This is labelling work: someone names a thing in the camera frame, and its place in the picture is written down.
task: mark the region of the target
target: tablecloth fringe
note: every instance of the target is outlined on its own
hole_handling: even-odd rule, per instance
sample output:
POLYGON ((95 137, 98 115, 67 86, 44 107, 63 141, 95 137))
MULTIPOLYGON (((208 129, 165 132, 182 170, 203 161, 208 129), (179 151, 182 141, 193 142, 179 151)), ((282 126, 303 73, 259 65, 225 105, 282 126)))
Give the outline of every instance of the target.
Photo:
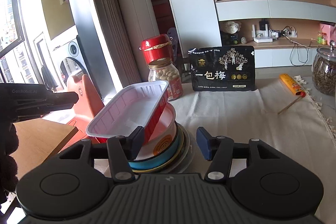
POLYGON ((320 116, 321 120, 323 121, 325 128, 327 129, 330 138, 332 139, 333 143, 334 143, 334 147, 336 148, 336 129, 335 126, 330 125, 329 123, 332 122, 331 118, 325 118, 321 112, 322 109, 322 103, 320 102, 316 102, 316 96, 310 96, 309 91, 310 89, 305 89, 302 84, 307 84, 306 81, 304 81, 300 75, 298 76, 294 76, 295 81, 302 87, 302 89, 308 94, 308 98, 310 100, 310 102, 313 104, 317 114, 320 116))

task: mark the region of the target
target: curtain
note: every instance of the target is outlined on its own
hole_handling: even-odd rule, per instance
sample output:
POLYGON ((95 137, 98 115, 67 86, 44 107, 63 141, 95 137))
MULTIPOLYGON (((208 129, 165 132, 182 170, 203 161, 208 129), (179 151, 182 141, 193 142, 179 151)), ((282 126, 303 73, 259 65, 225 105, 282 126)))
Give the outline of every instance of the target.
POLYGON ((100 25, 123 87, 141 82, 118 0, 94 0, 100 25))

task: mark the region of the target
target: white bowl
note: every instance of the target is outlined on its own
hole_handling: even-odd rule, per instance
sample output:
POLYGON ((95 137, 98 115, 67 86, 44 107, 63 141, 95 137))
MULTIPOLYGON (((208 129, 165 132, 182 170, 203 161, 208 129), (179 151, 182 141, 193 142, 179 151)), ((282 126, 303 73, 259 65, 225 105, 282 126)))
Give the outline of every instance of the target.
POLYGON ((154 157, 169 147, 177 132, 175 118, 175 108, 167 103, 151 138, 148 143, 142 146, 135 161, 154 157))

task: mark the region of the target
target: orange chair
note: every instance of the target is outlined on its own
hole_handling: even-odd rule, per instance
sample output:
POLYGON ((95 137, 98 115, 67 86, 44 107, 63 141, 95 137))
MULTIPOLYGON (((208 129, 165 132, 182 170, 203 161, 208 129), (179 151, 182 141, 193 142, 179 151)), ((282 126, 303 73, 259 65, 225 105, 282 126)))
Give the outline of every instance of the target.
POLYGON ((98 143, 96 138, 89 137, 85 133, 87 125, 104 107, 97 90, 88 75, 83 75, 81 80, 77 76, 70 76, 67 80, 67 88, 68 91, 76 92, 79 97, 78 102, 72 108, 75 116, 68 122, 68 125, 77 127, 78 132, 63 149, 85 138, 90 138, 92 143, 98 143))

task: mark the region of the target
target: washing machine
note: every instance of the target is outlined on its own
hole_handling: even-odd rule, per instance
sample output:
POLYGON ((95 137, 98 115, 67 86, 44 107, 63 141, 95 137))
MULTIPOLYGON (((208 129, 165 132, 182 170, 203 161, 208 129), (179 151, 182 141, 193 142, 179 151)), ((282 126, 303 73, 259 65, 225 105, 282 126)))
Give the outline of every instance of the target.
POLYGON ((76 26, 51 40, 51 59, 65 90, 69 76, 75 75, 81 79, 83 74, 89 75, 78 43, 76 26))

